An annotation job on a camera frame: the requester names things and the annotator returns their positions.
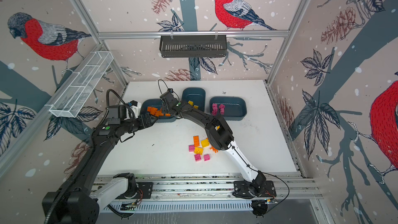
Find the orange long lego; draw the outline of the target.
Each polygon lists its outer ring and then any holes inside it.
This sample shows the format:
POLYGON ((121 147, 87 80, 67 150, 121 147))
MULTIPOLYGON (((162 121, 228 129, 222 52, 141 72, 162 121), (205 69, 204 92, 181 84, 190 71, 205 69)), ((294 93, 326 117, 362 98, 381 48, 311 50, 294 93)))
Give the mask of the orange long lego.
POLYGON ((156 111, 155 112, 155 116, 156 117, 171 117, 171 115, 170 114, 164 114, 164 113, 162 113, 162 111, 161 110, 159 110, 159 111, 156 111))
POLYGON ((199 147, 201 145, 198 135, 193 137, 193 142, 194 142, 194 147, 199 147))
POLYGON ((148 106, 148 107, 147 107, 147 112, 148 112, 150 115, 156 116, 156 115, 157 115, 157 112, 158 112, 158 109, 157 109, 156 107, 148 106))

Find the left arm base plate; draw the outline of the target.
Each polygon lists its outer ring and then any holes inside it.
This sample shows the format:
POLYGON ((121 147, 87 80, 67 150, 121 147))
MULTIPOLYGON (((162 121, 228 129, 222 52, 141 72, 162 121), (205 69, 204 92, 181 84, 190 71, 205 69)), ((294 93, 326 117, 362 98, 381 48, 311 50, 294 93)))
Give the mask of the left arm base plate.
POLYGON ((134 183, 127 187, 122 199, 150 199, 153 192, 152 182, 134 183))

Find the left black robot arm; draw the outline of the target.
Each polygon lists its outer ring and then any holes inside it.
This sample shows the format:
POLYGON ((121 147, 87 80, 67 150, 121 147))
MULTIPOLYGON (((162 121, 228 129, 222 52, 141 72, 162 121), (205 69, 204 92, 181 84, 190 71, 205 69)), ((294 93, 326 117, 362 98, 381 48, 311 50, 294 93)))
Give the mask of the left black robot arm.
POLYGON ((46 224, 94 224, 100 211, 108 207, 121 218, 130 214, 117 211, 110 204, 118 197, 135 199, 134 206, 151 197, 152 183, 137 183, 133 173, 115 175, 111 182, 92 193, 94 181, 113 148, 122 142, 122 136, 131 137, 139 130, 149 128, 158 120, 149 113, 136 116, 132 106, 136 101, 119 105, 106 104, 102 121, 89 137, 89 149, 71 176, 56 192, 48 192, 42 200, 46 224))

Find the orange fence lego piece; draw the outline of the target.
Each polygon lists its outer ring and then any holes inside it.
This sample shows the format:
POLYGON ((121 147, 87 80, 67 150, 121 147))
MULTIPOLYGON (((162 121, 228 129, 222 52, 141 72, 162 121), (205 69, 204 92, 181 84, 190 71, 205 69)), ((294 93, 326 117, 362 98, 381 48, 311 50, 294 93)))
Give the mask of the orange fence lego piece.
POLYGON ((212 150, 214 153, 218 153, 219 150, 215 149, 214 147, 210 146, 210 150, 212 150))

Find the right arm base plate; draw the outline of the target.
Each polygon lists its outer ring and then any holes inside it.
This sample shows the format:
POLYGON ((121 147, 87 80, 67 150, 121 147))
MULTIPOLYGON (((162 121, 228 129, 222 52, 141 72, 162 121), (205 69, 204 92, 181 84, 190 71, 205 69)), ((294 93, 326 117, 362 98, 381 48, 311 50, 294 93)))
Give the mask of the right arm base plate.
POLYGON ((234 182, 232 195, 242 199, 253 199, 266 197, 275 198, 277 194, 274 183, 270 180, 266 180, 261 186, 256 186, 254 183, 243 180, 234 182))

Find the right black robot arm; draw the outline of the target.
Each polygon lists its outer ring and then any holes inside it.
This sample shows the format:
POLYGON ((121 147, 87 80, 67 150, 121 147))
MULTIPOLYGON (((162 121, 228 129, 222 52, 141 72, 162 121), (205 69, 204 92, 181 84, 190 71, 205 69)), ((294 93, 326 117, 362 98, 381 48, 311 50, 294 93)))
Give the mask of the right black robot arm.
POLYGON ((235 181, 232 195, 242 199, 261 197, 276 198, 274 183, 266 179, 267 175, 284 182, 276 175, 261 172, 245 157, 237 146, 233 131, 221 115, 211 115, 194 108, 185 101, 175 98, 172 88, 160 95, 165 112, 175 117, 194 122, 204 128, 210 145, 218 151, 226 152, 233 164, 239 169, 243 180, 235 181))

